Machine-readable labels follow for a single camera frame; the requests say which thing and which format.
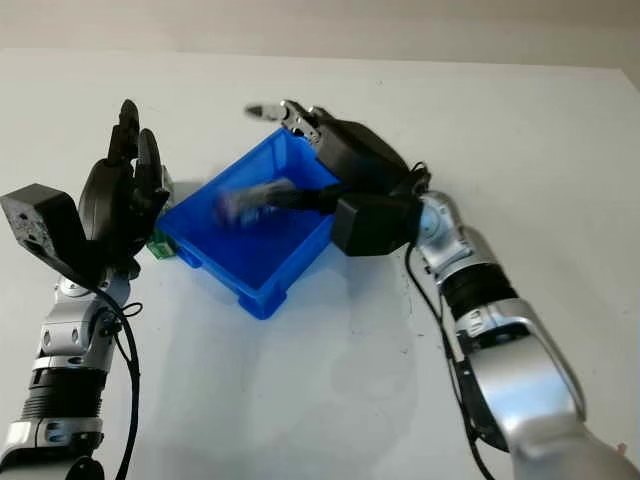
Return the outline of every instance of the silver arm segment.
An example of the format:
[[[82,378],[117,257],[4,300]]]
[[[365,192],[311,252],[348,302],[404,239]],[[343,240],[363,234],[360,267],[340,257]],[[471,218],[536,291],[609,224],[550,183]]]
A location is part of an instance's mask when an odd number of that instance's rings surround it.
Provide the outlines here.
[[[122,306],[129,297],[129,280],[111,274],[101,289]],[[100,397],[111,368],[114,328],[114,314],[103,300],[60,278],[54,306],[42,325],[29,397],[20,420],[9,426],[0,454],[3,479],[22,478],[18,472],[25,468],[33,474],[33,465],[43,462],[52,468],[43,467],[43,475],[67,464],[69,470],[100,445]]]
[[[421,200],[416,247],[456,320],[463,402],[480,437],[509,451],[516,480],[640,479],[584,425],[580,384],[482,236],[446,195]]]

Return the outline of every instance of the white table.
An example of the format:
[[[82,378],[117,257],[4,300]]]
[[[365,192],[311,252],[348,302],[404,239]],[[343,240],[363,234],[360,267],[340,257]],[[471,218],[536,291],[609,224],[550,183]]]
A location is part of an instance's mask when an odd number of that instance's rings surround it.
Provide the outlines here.
[[[640,96],[619,71],[5,50],[0,192],[38,181],[77,199],[126,97],[182,190],[274,128],[243,116],[256,100],[326,106],[409,163],[426,161],[574,366],[589,427],[638,462]],[[206,273],[144,251],[131,478],[480,478],[400,253],[347,259],[329,247],[260,322]],[[26,397],[56,275],[4,221],[0,255],[4,426]],[[108,478],[129,395],[116,358],[97,453]],[[497,478],[511,477],[505,455],[482,452]]]

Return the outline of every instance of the blurred object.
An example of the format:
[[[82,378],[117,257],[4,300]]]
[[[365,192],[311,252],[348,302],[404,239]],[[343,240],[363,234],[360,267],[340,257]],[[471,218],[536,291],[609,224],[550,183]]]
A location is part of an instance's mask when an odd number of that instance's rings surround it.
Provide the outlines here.
[[[278,210],[270,204],[274,196],[295,191],[296,186],[291,180],[278,178],[254,187],[221,192],[214,200],[213,218],[221,227],[246,228]]]

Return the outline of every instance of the black cable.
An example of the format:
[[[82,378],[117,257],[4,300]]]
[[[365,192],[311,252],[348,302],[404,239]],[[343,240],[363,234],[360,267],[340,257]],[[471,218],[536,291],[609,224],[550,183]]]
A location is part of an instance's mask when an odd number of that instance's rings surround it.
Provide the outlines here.
[[[115,335],[116,345],[124,357],[127,369],[129,370],[129,376],[131,377],[131,417],[129,422],[129,434],[127,436],[124,453],[122,454],[120,467],[116,474],[116,480],[124,480],[127,477],[127,472],[129,471],[129,463],[131,462],[131,455],[133,454],[133,446],[136,442],[136,435],[138,433],[138,411],[140,407],[140,359],[138,358],[138,348],[133,336],[133,330],[131,329],[131,324],[127,317],[140,313],[142,310],[142,304],[140,302],[134,302],[126,305],[124,308],[120,308],[120,305],[118,305],[118,303],[108,293],[100,290],[99,288],[91,288],[90,290],[100,297],[100,299],[102,299],[111,308],[111,310],[113,310],[113,313],[118,317],[118,320],[120,320],[130,352],[129,358],[125,354],[118,336]],[[125,310],[133,306],[138,306],[138,310],[128,315],[124,313]]]
[[[462,416],[462,421],[464,423],[464,430],[467,436],[469,450],[471,450],[471,455],[473,456],[473,459],[476,462],[476,466],[478,467],[478,470],[480,470],[480,473],[482,473],[484,478],[486,480],[495,480],[493,475],[485,465],[484,461],[482,460],[482,456],[480,455],[480,452],[478,451],[478,446],[476,445],[477,435],[471,424],[469,412],[467,411],[467,408],[464,405],[464,402],[461,396],[462,390],[460,389],[460,385],[457,382],[457,376],[454,375],[454,372],[457,372],[458,365],[453,356],[453,349],[451,347],[451,342],[449,341],[447,332],[444,329],[444,321],[443,321],[444,310],[443,310],[443,304],[442,304],[442,294],[438,295],[439,307],[440,307],[440,311],[438,312],[436,311],[435,307],[433,306],[433,302],[431,301],[427,293],[424,291],[424,289],[422,288],[422,285],[420,285],[420,282],[418,282],[418,279],[416,278],[415,274],[413,273],[413,270],[411,269],[411,252],[413,251],[414,248],[415,248],[415,242],[410,243],[404,255],[404,266],[407,271],[407,275],[409,276],[409,278],[411,278],[413,285],[416,287],[416,289],[420,293],[420,296],[424,299],[425,303],[429,307],[429,310],[431,311],[431,314],[433,315],[440,329],[440,334],[442,336],[442,344],[444,347],[445,357],[447,362],[447,370],[449,372],[449,379],[451,381],[451,387],[453,388],[453,393],[456,397],[458,407],[460,408],[460,415]]]

